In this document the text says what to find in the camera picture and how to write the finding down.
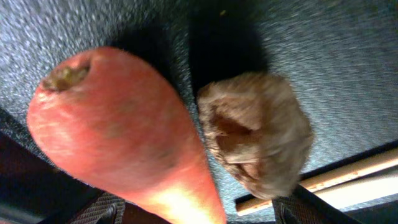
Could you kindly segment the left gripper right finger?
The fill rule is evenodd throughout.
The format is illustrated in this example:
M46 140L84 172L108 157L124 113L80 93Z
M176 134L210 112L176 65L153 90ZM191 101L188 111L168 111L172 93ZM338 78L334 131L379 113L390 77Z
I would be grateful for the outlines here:
M362 224L301 185L288 197L272 199L276 224Z

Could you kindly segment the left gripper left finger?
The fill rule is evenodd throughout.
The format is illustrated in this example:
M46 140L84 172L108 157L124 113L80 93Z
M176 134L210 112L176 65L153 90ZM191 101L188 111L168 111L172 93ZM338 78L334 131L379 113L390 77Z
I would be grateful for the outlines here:
M122 223L125 203L124 199L105 192L79 211L56 213L39 224L118 224Z

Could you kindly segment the white plastic fork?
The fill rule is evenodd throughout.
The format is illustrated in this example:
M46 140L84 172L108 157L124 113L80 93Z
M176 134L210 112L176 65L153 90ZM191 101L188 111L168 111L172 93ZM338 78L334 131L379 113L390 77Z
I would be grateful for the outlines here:
M353 180L314 194L335 208L345 208L358 203L397 193L397 171L390 171L374 177Z

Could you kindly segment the wooden chopstick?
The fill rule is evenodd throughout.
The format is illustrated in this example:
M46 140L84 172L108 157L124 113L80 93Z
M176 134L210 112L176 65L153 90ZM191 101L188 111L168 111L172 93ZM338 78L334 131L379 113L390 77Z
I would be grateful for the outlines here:
M396 165L397 147L314 177L304 179L300 182L300 185L311 192L317 192ZM237 203L236 211L239 216L244 216L271 206L272 202L270 200L254 198L245 202Z

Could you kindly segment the orange carrot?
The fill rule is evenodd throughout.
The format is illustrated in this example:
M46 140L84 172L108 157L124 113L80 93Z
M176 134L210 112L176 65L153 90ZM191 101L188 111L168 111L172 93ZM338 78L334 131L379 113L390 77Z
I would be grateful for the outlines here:
M170 223L226 223L195 125L143 59L99 47L56 66L27 112L40 150L69 175Z

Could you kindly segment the brown ginger piece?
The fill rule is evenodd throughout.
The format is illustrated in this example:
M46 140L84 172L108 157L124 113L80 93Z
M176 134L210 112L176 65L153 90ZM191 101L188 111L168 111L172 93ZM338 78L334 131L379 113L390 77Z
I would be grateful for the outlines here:
M315 134L288 79L245 72L197 93L206 148L253 196L290 195Z

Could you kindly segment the round black tray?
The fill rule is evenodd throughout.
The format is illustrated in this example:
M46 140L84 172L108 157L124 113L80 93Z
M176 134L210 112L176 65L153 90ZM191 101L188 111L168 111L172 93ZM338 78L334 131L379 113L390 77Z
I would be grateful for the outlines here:
M153 64L194 121L213 80L286 76L315 130L306 176L397 146L396 1L2 1L1 133L45 160L26 125L37 84L105 45Z

